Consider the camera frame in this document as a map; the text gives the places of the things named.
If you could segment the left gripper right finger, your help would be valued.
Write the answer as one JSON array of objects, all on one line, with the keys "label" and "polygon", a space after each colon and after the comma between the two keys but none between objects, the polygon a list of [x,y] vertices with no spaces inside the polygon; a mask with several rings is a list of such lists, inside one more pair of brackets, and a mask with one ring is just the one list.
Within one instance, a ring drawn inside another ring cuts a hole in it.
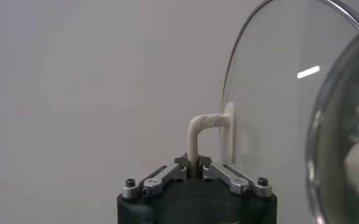
[{"label": "left gripper right finger", "polygon": [[205,194],[217,194],[217,191],[229,190],[235,195],[251,194],[259,198],[270,198],[272,196],[272,186],[266,178],[259,178],[258,182],[249,176],[241,173],[236,167],[213,162],[207,156],[199,155],[198,159],[200,189]]}]

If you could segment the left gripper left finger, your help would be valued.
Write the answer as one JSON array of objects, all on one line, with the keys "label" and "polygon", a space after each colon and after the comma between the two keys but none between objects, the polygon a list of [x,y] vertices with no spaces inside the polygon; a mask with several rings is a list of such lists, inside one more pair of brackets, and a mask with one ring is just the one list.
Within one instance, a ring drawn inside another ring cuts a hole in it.
[{"label": "left gripper left finger", "polygon": [[127,200],[143,197],[154,197],[163,192],[163,188],[172,180],[188,178],[188,157],[184,155],[174,159],[167,166],[160,166],[141,180],[128,178],[121,190],[121,195]]}]

